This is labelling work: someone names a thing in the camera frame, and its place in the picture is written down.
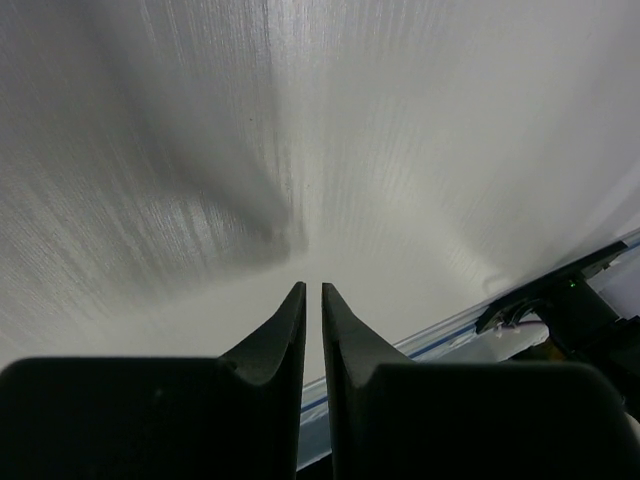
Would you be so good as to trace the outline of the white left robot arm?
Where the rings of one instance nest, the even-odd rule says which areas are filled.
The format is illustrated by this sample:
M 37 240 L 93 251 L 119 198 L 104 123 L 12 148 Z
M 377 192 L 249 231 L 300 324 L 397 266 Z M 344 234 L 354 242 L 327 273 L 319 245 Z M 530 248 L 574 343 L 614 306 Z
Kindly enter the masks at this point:
M 627 327 L 567 282 L 529 310 L 576 361 L 415 362 L 321 293 L 330 454 L 297 464 L 306 287 L 218 358 L 42 357 L 1 373 L 5 479 L 635 479 Z

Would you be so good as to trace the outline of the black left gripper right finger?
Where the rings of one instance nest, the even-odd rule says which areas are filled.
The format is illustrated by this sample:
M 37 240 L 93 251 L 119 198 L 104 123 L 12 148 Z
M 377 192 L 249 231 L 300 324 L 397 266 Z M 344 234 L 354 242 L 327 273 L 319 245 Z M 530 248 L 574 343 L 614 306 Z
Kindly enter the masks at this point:
M 419 363 L 332 284 L 322 331 L 338 479 L 635 479 L 620 398 L 576 363 Z

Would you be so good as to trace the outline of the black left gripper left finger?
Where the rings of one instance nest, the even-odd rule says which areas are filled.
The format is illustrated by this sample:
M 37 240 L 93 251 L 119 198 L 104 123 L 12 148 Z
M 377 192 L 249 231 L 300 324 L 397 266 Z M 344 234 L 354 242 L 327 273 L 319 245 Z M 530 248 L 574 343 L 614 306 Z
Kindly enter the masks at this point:
M 223 355 L 41 357 L 1 373 L 5 479 L 292 479 L 306 287 Z

